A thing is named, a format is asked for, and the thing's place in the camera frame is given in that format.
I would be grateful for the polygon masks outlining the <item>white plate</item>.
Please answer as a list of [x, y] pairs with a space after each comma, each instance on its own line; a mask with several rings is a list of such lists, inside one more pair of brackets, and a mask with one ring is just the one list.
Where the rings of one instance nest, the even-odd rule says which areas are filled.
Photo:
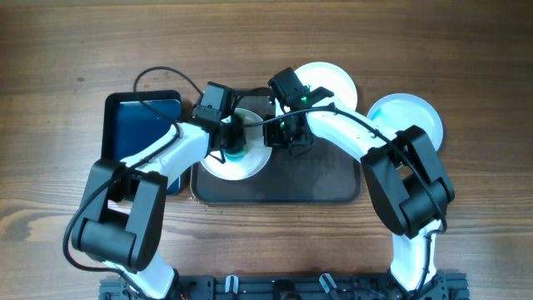
[[378, 100], [366, 115], [376, 123], [406, 130], [412, 125], [422, 128], [435, 150], [441, 147], [444, 127], [438, 112], [424, 99], [409, 93], [393, 93]]
[[[259, 123], [262, 118], [254, 112], [238, 108], [233, 114], [241, 114], [244, 125]], [[258, 173], [266, 166], [272, 152], [271, 147], [264, 144], [264, 135], [261, 127], [245, 127], [248, 152], [239, 162], [226, 161], [219, 163], [209, 155], [201, 160], [201, 165], [211, 174], [218, 178], [236, 181], [249, 178]]]
[[298, 68], [289, 67], [289, 69], [311, 92], [324, 87], [334, 93], [332, 100], [327, 97], [316, 104], [305, 104], [304, 108], [323, 107], [338, 101], [342, 107], [356, 111], [358, 104], [356, 84], [342, 68], [329, 62], [309, 62]]

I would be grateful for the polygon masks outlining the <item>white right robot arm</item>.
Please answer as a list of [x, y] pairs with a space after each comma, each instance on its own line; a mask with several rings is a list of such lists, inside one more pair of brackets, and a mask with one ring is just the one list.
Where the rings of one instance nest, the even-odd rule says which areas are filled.
[[361, 164], [374, 210], [392, 233], [390, 274], [403, 293], [421, 296], [436, 275], [436, 236], [447, 231], [446, 210], [455, 198], [428, 134], [415, 124], [397, 129], [374, 122], [338, 97], [277, 104], [271, 122], [287, 129], [293, 118]]

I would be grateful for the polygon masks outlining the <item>green yellow sponge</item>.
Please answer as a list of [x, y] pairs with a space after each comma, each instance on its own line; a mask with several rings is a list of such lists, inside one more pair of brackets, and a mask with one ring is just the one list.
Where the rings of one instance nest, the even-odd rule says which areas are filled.
[[239, 162], [245, 157], [247, 152], [247, 145], [243, 145], [240, 147], [226, 147], [223, 149], [225, 159], [231, 162]]

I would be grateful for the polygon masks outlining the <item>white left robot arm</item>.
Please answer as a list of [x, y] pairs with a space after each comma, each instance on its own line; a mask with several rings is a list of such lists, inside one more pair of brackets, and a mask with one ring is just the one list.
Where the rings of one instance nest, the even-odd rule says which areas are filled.
[[63, 236], [65, 258], [83, 271], [116, 273], [142, 299], [183, 299], [179, 273], [157, 251], [167, 188], [213, 151], [242, 153], [246, 127], [239, 112], [173, 121], [137, 154], [97, 160]]

